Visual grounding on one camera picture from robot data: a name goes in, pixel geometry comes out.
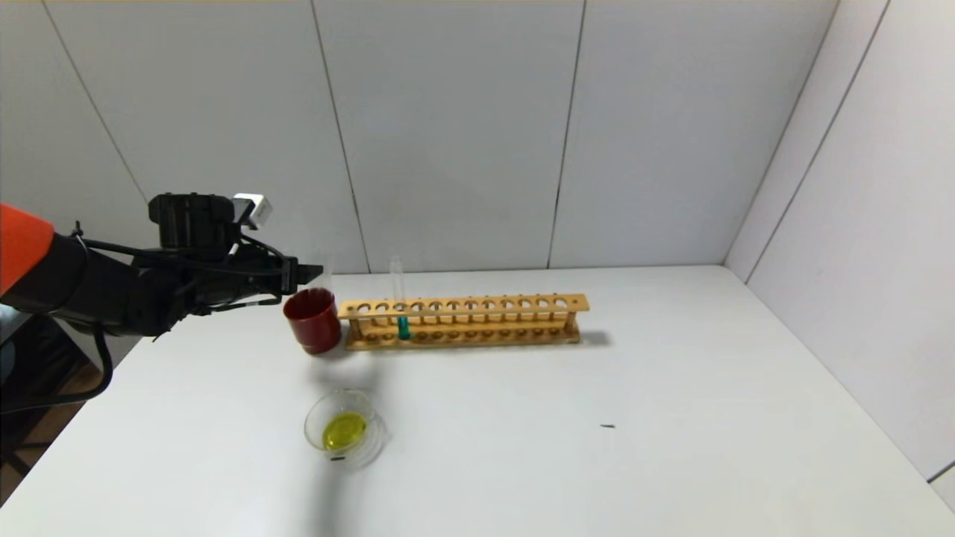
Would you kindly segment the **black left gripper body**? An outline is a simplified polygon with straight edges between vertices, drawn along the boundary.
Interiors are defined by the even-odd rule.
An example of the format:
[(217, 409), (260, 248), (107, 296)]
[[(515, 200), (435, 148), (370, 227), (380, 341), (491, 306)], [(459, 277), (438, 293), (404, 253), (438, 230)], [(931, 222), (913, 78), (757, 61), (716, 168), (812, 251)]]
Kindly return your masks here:
[(297, 289), (296, 261), (291, 257), (256, 257), (246, 263), (252, 273), (239, 276), (239, 282), (252, 295), (293, 295)]

